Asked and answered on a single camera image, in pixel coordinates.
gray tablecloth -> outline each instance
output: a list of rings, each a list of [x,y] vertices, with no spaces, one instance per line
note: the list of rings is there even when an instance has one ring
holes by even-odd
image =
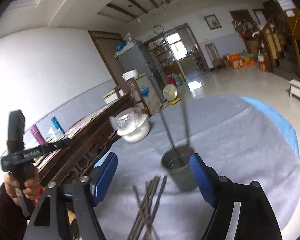
[[[233,182],[259,181],[283,229],[298,203],[300,172],[296,154],[278,128],[265,114],[237,96],[192,100],[187,102],[187,111],[195,152],[220,176],[225,175]],[[180,104],[163,113],[175,144],[184,144]],[[166,174],[160,159],[171,146],[160,116],[149,121],[151,131],[142,141],[129,144],[119,139],[110,149],[118,155],[118,169],[105,200],[95,209],[108,240],[127,239],[138,212],[132,185],[143,195],[146,181]],[[234,237],[239,208],[240,204],[236,204],[227,239]],[[160,239],[201,239],[212,212],[198,188],[183,193],[168,178],[154,228]]]

white stool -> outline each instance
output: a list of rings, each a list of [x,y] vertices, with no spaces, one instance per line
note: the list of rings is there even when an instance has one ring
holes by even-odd
[[[290,97],[291,94],[300,98],[300,81],[292,79],[290,82]]]

dark sleeve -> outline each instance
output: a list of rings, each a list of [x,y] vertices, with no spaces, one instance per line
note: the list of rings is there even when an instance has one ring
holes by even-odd
[[[8,196],[4,184],[0,187],[0,227],[9,240],[22,240],[27,227],[21,208]]]

blue gripper pad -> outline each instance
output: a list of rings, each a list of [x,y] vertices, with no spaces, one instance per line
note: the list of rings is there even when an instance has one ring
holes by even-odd
[[[115,153],[107,153],[94,166],[90,174],[90,192],[93,206],[97,206],[105,199],[117,167],[118,157]]]
[[[189,165],[192,176],[197,182],[205,202],[208,202],[212,207],[216,207],[217,200],[214,192],[218,185],[218,174],[213,168],[205,165],[197,153],[191,155]]]

person's arm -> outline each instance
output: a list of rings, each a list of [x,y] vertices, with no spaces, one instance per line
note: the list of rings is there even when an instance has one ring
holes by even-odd
[[[26,198],[35,200],[39,196],[39,177],[36,175],[25,182],[23,193]],[[7,173],[0,187],[0,228],[9,240],[22,240],[27,220],[22,214],[15,187],[20,187],[11,173]]]

